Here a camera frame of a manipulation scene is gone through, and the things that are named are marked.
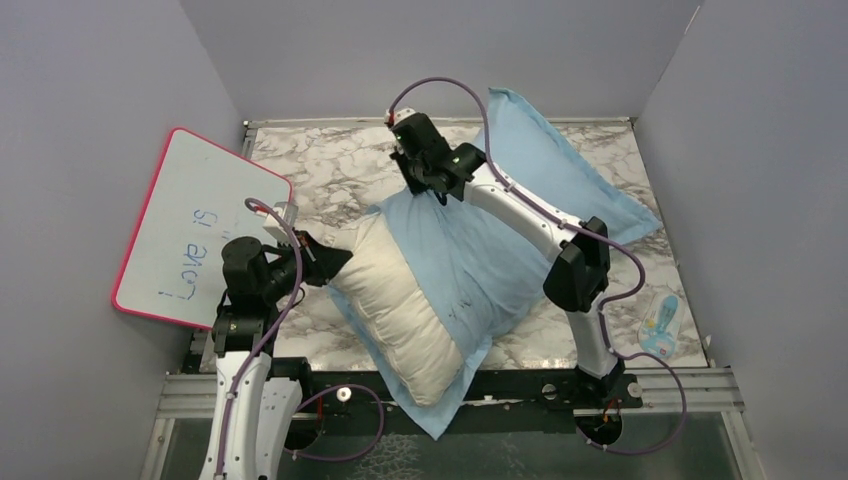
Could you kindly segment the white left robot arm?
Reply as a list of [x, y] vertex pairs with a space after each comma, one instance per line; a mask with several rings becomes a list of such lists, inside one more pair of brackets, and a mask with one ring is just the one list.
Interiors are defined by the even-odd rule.
[[293, 417], [314, 397], [303, 357], [273, 356], [281, 299], [294, 306], [302, 284], [324, 286], [352, 259], [297, 232], [292, 246], [254, 237], [222, 249], [225, 294], [212, 339], [216, 399], [203, 479], [273, 479]]

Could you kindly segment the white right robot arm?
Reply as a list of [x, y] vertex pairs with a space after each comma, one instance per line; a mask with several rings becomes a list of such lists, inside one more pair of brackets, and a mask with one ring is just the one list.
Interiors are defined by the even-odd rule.
[[597, 217], [583, 221], [523, 191], [488, 147], [451, 147], [424, 113], [389, 112], [385, 124], [395, 139], [391, 157], [413, 193], [432, 192], [442, 204], [454, 198], [487, 212], [550, 262], [543, 292], [565, 312], [578, 353], [575, 379], [560, 394], [573, 405], [606, 405], [624, 372], [602, 314], [612, 246], [606, 224]]

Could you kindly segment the white pillow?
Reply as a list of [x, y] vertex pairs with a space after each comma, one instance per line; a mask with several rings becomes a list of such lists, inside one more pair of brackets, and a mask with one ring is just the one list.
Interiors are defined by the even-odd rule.
[[437, 404], [464, 358], [415, 279], [380, 213], [363, 216], [328, 237], [352, 253], [331, 281], [340, 308], [364, 336], [395, 396], [416, 407]]

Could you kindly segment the light blue pillowcase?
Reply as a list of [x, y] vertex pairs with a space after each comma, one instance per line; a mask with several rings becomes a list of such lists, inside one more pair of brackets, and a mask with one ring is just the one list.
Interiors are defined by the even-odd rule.
[[[489, 129], [474, 138], [522, 187], [556, 209], [598, 217], [626, 245], [660, 227], [643, 204], [607, 182], [521, 95], [491, 89]], [[468, 203], [441, 205], [431, 194], [401, 190], [365, 214], [382, 214], [411, 271], [464, 358], [458, 376], [432, 407], [391, 397], [433, 439], [447, 430], [494, 338], [517, 326], [543, 297], [550, 263], [521, 235]], [[363, 342], [364, 336], [329, 295]], [[372, 351], [363, 342], [372, 357]]]

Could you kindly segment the blue white small packet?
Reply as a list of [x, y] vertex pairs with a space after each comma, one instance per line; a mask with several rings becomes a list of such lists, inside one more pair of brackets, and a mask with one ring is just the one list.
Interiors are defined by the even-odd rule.
[[661, 359], [673, 356], [685, 313], [685, 305], [674, 293], [656, 294], [638, 330], [642, 350]]

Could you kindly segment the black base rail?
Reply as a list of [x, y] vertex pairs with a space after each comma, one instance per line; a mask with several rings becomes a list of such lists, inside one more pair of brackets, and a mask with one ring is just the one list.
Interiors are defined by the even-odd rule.
[[[573, 434], [577, 429], [576, 416], [600, 418], [605, 413], [618, 414], [642, 407], [642, 400], [628, 391], [635, 382], [634, 375], [624, 374], [602, 396], [592, 387], [580, 386], [578, 374], [570, 369], [480, 370], [446, 433]], [[306, 392], [314, 394], [343, 384], [368, 387], [380, 397], [384, 402], [385, 433], [425, 433], [391, 398], [376, 371], [317, 371], [311, 375]], [[372, 435], [377, 427], [378, 413], [370, 395], [355, 393], [350, 401], [343, 403], [333, 394], [327, 394], [294, 416], [290, 433], [313, 440], [320, 435]]]

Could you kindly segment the pink framed whiteboard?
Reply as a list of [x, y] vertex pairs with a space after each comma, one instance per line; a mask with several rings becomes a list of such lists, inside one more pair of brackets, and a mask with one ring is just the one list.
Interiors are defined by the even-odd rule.
[[221, 252], [241, 236], [272, 238], [245, 199], [292, 199], [285, 177], [185, 128], [173, 129], [112, 291], [120, 312], [210, 329], [225, 289]]

